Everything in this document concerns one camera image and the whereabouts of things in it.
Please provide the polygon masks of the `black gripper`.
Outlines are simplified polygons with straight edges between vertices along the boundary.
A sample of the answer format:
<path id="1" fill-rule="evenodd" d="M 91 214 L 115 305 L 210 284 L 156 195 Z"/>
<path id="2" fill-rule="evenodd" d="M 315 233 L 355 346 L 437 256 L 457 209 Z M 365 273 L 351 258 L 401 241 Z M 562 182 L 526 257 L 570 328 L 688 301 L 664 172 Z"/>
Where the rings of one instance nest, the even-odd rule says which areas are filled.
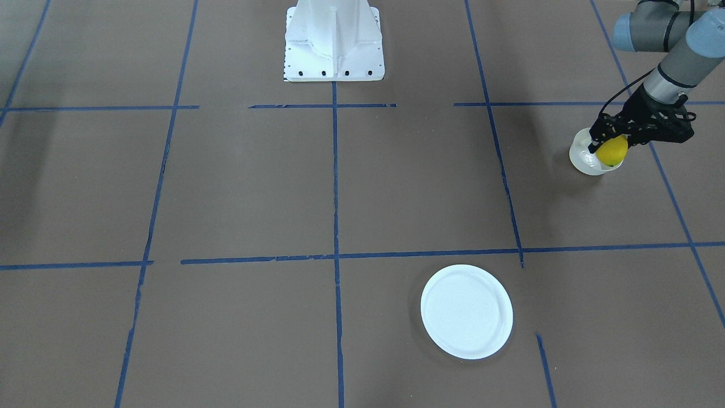
<path id="1" fill-rule="evenodd" d="M 595 123 L 588 130 L 588 152 L 595 154 L 608 140 L 625 135 L 629 147 L 646 145 L 652 141 L 684 143 L 694 136 L 692 121 L 696 114 L 685 106 L 687 95 L 676 96 L 673 104 L 663 104 L 652 98 L 640 86 L 627 99 L 618 114 L 605 113 L 602 109 Z"/>

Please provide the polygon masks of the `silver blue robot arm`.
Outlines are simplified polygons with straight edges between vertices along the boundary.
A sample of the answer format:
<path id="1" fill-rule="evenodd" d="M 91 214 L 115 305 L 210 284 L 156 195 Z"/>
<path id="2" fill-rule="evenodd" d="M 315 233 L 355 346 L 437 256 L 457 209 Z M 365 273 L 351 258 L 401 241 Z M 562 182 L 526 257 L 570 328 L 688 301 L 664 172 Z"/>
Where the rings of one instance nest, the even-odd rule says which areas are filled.
<path id="1" fill-rule="evenodd" d="M 618 114 L 601 110 L 590 127 L 590 153 L 623 135 L 629 146 L 652 141 L 684 143 L 693 137 L 696 114 L 685 103 L 723 61 L 724 10 L 681 11 L 679 1 L 641 1 L 620 16 L 613 46 L 627 52 L 658 52 L 663 59 L 636 80 L 637 88 Z"/>

